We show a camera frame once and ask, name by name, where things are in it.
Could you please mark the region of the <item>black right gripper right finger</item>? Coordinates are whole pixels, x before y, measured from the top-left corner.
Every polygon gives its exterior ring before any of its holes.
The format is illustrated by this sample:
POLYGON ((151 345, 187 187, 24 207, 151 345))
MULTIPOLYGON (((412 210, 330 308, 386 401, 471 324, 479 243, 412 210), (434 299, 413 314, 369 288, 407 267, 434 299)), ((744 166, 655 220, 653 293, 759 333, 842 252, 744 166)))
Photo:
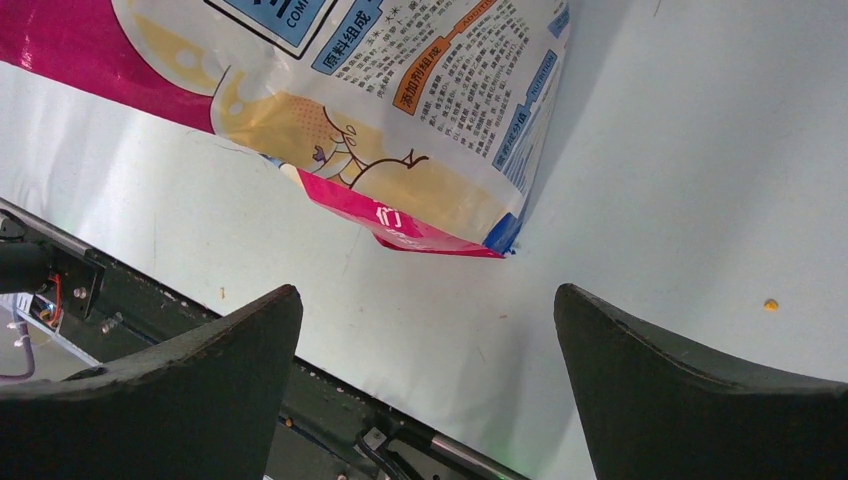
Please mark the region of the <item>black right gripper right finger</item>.
POLYGON ((600 479, 843 479, 847 386, 753 363, 586 290, 554 322, 600 479))

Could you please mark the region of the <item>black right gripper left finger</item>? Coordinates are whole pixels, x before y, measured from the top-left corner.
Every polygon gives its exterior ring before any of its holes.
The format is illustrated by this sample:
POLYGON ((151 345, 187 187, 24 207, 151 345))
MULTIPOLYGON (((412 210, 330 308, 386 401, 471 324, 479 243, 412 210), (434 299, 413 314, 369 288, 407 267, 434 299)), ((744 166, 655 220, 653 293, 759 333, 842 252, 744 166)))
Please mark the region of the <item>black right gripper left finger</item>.
POLYGON ((61 381, 1 390, 5 479, 260 479, 303 306, 281 286, 61 381))

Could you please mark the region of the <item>pink blue pet food bag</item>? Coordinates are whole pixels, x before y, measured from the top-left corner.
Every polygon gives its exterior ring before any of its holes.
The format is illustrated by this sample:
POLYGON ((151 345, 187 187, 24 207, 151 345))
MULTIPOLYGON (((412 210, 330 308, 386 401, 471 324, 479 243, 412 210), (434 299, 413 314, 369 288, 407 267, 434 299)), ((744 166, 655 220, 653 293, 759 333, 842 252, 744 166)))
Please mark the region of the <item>pink blue pet food bag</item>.
POLYGON ((266 157, 386 247, 501 258, 565 1, 5 1, 3 62, 266 157))

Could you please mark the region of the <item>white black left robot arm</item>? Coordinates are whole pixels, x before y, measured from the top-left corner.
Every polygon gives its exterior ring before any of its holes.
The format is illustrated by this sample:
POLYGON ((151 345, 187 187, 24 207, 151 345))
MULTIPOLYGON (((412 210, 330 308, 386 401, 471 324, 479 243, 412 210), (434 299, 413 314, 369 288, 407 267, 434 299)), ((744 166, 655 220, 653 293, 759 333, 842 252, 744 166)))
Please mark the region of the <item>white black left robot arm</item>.
POLYGON ((49 283, 51 254, 30 238, 29 226, 1 210, 1 294, 38 293, 49 283))

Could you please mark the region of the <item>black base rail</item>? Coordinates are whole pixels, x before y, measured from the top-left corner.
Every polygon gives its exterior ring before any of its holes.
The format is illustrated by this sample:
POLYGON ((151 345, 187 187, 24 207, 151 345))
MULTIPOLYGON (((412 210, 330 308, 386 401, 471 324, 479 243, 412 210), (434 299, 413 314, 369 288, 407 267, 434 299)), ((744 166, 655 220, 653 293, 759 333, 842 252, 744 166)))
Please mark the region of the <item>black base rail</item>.
MULTIPOLYGON (((48 285, 2 296, 25 351, 41 332, 85 363, 121 359, 220 319, 204 305, 3 201, 51 254, 48 285)), ((294 353, 260 479, 514 479, 517 472, 294 353)))

